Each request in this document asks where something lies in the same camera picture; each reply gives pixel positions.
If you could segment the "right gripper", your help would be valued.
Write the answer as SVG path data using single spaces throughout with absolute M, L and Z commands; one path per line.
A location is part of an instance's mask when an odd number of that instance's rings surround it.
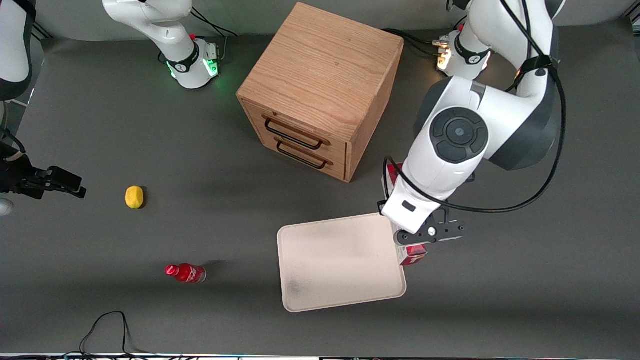
M 32 166 L 30 158 L 10 145 L 1 146 L 0 190 L 2 194 L 23 195 L 42 199 L 46 192 L 69 194 L 84 199 L 87 189 L 82 187 L 82 178 L 57 166 L 48 168 L 48 181 L 42 170 Z

